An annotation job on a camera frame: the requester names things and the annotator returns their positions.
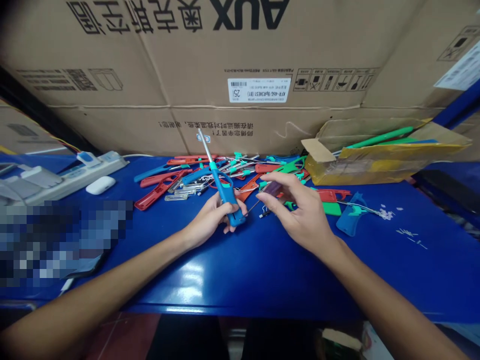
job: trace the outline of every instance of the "white power strip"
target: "white power strip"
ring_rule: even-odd
[[[61,175],[62,182],[48,189],[42,189],[40,192],[24,199],[30,206],[43,205],[45,201],[54,201],[62,199],[98,180],[102,176],[124,168],[129,161],[126,161],[115,151],[109,151],[98,157],[101,164],[95,167],[86,167],[79,165],[71,168]],[[15,201],[12,205],[23,205],[22,201]]]

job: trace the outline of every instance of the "blue lighter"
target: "blue lighter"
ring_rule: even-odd
[[[221,201],[223,203],[237,204],[237,199],[235,198],[234,193],[234,183],[232,182],[232,179],[227,174],[219,171],[217,164],[212,159],[212,155],[210,154],[209,147],[205,142],[202,130],[198,129],[198,133],[200,134],[201,142],[205,147],[206,155],[208,156],[208,160],[210,161],[210,171],[213,175],[213,179],[215,180],[215,185],[218,188],[218,192],[220,193]],[[228,184],[220,182],[220,175],[222,175],[228,181]],[[240,207],[237,211],[230,213],[227,216],[228,220],[230,221],[230,225],[233,227],[237,227],[238,225],[243,224],[246,220],[245,216],[242,214],[242,209],[240,209]]]

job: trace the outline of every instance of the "hand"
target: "hand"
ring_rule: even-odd
[[[259,192],[256,196],[276,214],[291,238],[323,262],[334,256],[340,249],[340,242],[330,229],[319,194],[302,185],[293,174],[273,171],[260,179],[280,183],[284,194],[281,200],[297,204],[298,208],[290,212],[266,192]]]
[[[227,214],[234,213],[240,207],[243,216],[247,215],[247,206],[237,200],[237,204],[226,202],[222,204],[220,194],[217,192],[207,200],[197,216],[181,232],[191,248],[196,248],[206,242],[215,232],[219,224],[226,223],[223,233],[233,233],[235,227],[230,226]]]

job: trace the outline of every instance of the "blue plastic handle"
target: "blue plastic handle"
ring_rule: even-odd
[[[363,206],[367,206],[367,203],[362,198],[362,194],[356,192],[355,195],[350,200],[350,203],[353,204],[360,204]],[[336,222],[336,227],[343,231],[350,237],[354,237],[357,233],[357,224],[359,223],[360,217],[365,215],[365,212],[362,212],[358,216],[350,216],[350,214],[354,211],[354,208],[351,205],[347,205],[346,209],[341,213],[340,218]]]
[[[205,175],[208,175],[208,174],[210,174],[210,167],[209,166],[204,167],[203,169],[201,169],[199,171],[195,171],[195,172],[189,173],[188,175],[185,175],[184,177],[181,178],[181,182],[184,185],[189,185],[189,184],[193,183],[195,180],[198,180],[202,176],[205,176]]]
[[[159,167],[156,167],[152,170],[148,170],[148,171],[145,171],[144,173],[141,173],[140,175],[137,175],[133,178],[133,181],[136,182],[136,183],[139,183],[141,182],[143,179],[146,179],[148,177],[151,177],[153,175],[157,175],[157,174],[160,174],[160,173],[163,173],[165,171],[168,171],[172,168],[172,166],[170,165],[162,165],[162,166],[159,166]]]
[[[221,200],[224,203],[237,204],[237,199],[235,198],[234,193],[234,183],[232,182],[232,179],[223,172],[218,171],[217,169],[212,170],[211,173],[213,174],[213,178],[215,179],[215,184],[218,188],[218,192],[220,193]],[[220,182],[220,175],[222,175],[225,179],[228,180],[228,187],[225,186],[226,184],[222,184]],[[238,207],[237,211],[232,212],[227,216],[228,220],[230,221],[230,225],[233,227],[237,227],[243,224],[246,220],[245,216],[242,214],[242,209],[240,207]]]

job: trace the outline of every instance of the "left hand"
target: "left hand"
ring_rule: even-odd
[[[240,207],[243,216],[247,215],[247,206],[237,200],[237,204],[226,202],[222,204],[220,194],[217,192],[207,200],[197,216],[182,231],[183,237],[189,242],[192,248],[199,247],[206,242],[215,232],[218,225],[226,223],[223,233],[233,233],[235,227],[230,225],[227,214],[234,213]]]

